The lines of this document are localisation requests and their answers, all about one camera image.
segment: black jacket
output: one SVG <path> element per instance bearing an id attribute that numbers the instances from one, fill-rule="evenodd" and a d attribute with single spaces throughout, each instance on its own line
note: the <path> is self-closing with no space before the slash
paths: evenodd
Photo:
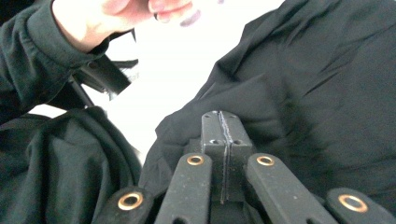
<path id="1" fill-rule="evenodd" d="M 248 24 L 196 97 L 161 122 L 139 185 L 163 193 L 201 116 L 224 110 L 313 193 L 357 189 L 395 214 L 395 36 L 392 0 L 286 1 Z"/>
<path id="2" fill-rule="evenodd" d="M 101 57 L 73 48 L 51 15 L 50 1 L 30 7 L 0 29 L 0 124 L 51 100 L 84 63 Z"/>

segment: brass grommet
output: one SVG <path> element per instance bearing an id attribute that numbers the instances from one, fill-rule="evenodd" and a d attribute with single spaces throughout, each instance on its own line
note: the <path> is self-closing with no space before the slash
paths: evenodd
<path id="1" fill-rule="evenodd" d="M 274 160 L 271 157 L 267 157 L 267 156 L 258 157 L 257 162 L 264 166 L 272 166 L 275 164 Z"/>
<path id="2" fill-rule="evenodd" d="M 129 198 L 135 198 L 134 203 L 127 203 L 126 200 Z M 119 199 L 119 209 L 129 211 L 136 209 L 143 202 L 143 194 L 140 192 L 127 193 Z"/>
<path id="3" fill-rule="evenodd" d="M 201 165 L 204 163 L 204 157 L 202 156 L 190 156 L 187 158 L 187 163 L 189 165 Z"/>
<path id="4" fill-rule="evenodd" d="M 348 203 L 347 202 L 348 199 L 355 201 L 356 203 L 359 204 L 359 206 L 357 207 L 353 204 Z M 340 196 L 338 196 L 338 201 L 340 201 L 340 203 L 347 209 L 355 211 L 355 212 L 365 213 L 365 212 L 367 212 L 367 210 L 369 210 L 369 208 L 367 207 L 367 204 L 362 199 L 355 197 L 353 195 L 349 195 L 349 194 L 340 195 Z"/>

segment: black fabric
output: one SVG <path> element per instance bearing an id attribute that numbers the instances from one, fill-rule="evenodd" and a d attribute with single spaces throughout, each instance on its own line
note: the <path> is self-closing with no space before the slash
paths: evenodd
<path id="1" fill-rule="evenodd" d="M 140 163 L 99 107 L 0 132 L 0 222 L 89 223 Z"/>
<path id="2" fill-rule="evenodd" d="M 25 9 L 0 27 L 0 124 L 55 97 L 85 63 L 104 55 L 75 49 L 52 17 L 51 1 Z"/>
<path id="3" fill-rule="evenodd" d="M 396 214 L 395 36 L 393 0 L 284 2 L 161 122 L 139 186 L 162 194 L 201 116 L 224 110 L 313 193 L 357 189 Z"/>

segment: black plastic part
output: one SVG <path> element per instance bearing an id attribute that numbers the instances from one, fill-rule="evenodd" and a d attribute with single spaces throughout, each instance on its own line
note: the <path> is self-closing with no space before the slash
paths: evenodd
<path id="1" fill-rule="evenodd" d="M 212 160 L 205 154 L 190 153 L 181 157 L 155 223 L 208 223 L 211 171 Z"/>
<path id="2" fill-rule="evenodd" d="M 260 164 L 258 158 L 266 165 Z M 247 164 L 247 180 L 274 224 L 337 223 L 277 157 L 252 155 Z"/>
<path id="3" fill-rule="evenodd" d="M 354 189 L 332 189 L 326 198 L 326 206 L 343 224 L 396 224 L 396 218 L 388 210 Z"/>
<path id="4" fill-rule="evenodd" d="M 88 80 L 94 80 L 108 92 L 120 94 L 131 84 L 128 77 L 106 55 L 82 66 L 81 71 L 88 76 Z M 86 83 L 84 78 L 78 76 L 80 82 Z"/>
<path id="5" fill-rule="evenodd" d="M 253 145 L 240 119 L 224 111 L 202 116 L 202 151 L 213 160 L 212 200 L 244 201 L 244 165 Z"/>

